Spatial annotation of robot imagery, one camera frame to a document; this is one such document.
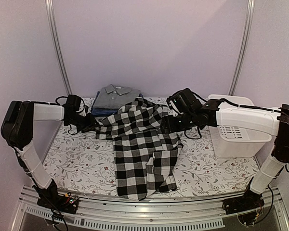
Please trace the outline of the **black white checkered shirt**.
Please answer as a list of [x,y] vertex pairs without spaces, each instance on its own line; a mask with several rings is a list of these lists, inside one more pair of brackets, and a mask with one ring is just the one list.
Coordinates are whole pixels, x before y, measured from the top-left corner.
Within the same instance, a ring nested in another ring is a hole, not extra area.
[[96,138],[113,141],[117,194],[141,201],[175,191],[173,175],[183,148],[177,133],[161,131],[167,107],[138,97],[101,121]]

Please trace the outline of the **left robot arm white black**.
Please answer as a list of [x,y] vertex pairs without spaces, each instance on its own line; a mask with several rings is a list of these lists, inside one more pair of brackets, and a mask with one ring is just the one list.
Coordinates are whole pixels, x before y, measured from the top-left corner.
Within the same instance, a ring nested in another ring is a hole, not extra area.
[[64,97],[66,102],[12,101],[1,126],[1,135],[12,147],[19,165],[31,178],[36,191],[52,209],[62,205],[57,185],[44,169],[34,143],[35,121],[62,121],[75,126],[77,132],[92,131],[99,127],[97,120],[87,111],[83,99],[77,95]]

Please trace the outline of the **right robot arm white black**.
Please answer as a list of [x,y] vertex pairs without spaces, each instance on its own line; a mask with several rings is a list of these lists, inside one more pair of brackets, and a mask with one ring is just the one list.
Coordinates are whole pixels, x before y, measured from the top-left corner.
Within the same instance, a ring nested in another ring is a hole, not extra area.
[[169,134],[185,131],[193,127],[237,127],[274,136],[275,142],[271,153],[260,170],[250,180],[245,195],[239,205],[244,210],[251,209],[278,173],[289,163],[289,105],[279,108],[261,108],[240,105],[225,98],[209,99],[204,104],[190,104],[182,100],[170,100],[174,115],[162,119],[161,130]]

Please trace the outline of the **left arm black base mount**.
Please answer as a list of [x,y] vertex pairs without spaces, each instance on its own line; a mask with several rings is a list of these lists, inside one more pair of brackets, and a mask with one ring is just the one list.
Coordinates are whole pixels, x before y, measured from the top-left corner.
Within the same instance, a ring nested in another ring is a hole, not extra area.
[[55,211],[76,214],[79,205],[79,197],[71,195],[69,192],[65,195],[50,195],[40,192],[37,205]]

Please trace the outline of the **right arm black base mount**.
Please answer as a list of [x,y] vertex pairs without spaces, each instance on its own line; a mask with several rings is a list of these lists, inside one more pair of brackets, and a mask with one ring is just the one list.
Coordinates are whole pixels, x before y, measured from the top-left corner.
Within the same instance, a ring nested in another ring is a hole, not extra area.
[[262,194],[245,193],[239,197],[223,200],[222,209],[227,215],[248,211],[264,206]]

